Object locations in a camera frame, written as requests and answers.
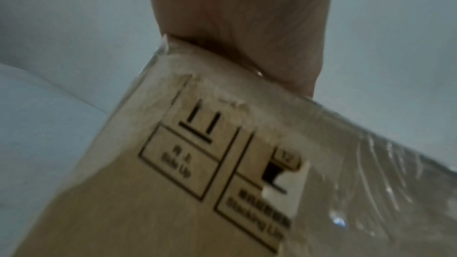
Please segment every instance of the cardboard box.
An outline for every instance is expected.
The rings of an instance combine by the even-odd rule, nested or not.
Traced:
[[[454,256],[456,183],[165,39],[15,256]]]

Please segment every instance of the black printed icon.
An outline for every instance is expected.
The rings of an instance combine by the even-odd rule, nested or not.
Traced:
[[[284,171],[284,169],[282,167],[269,161],[267,164],[267,167],[263,171],[262,180],[264,182],[268,183],[270,186],[272,186],[276,190],[278,190],[279,192],[281,192],[282,194],[287,194],[287,191],[285,189],[281,188],[280,186],[278,186],[274,183],[276,177],[279,176],[283,171]]]
[[[194,136],[197,138],[207,142],[208,144],[212,143],[212,139],[210,138],[210,135],[212,131],[214,130],[214,127],[217,125],[219,119],[220,119],[220,112],[216,112],[214,114],[213,119],[211,122],[208,124],[206,130],[204,132],[199,131],[198,129],[194,128],[192,126],[192,121],[195,119],[196,115],[198,112],[201,110],[201,100],[199,100],[192,111],[190,112],[189,116],[187,117],[186,122],[180,121],[178,124],[180,127],[186,129],[190,133],[192,133]]]

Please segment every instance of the hand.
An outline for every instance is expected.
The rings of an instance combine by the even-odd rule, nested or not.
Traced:
[[[162,34],[254,66],[312,97],[330,0],[151,0]]]

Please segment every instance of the shiny plastic film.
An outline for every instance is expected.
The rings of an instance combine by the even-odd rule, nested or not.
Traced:
[[[428,245],[447,256],[457,248],[457,177],[416,152],[360,133],[343,161],[328,213],[336,226],[397,249],[419,254]]]

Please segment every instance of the brown cardboard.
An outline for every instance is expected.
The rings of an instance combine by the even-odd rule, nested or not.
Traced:
[[[453,200],[446,188],[455,178],[424,157],[419,178],[381,170],[394,160],[389,146],[225,59],[168,40],[15,256],[451,256],[455,212],[422,205]],[[287,196],[294,184],[278,185],[278,174],[299,173],[302,198],[288,216],[262,196],[266,188]],[[367,200],[384,195],[367,188],[401,180],[420,208],[412,217],[434,239],[406,240],[414,228],[390,222],[408,216],[400,209],[409,203],[373,215]],[[345,228],[332,209],[345,214]]]

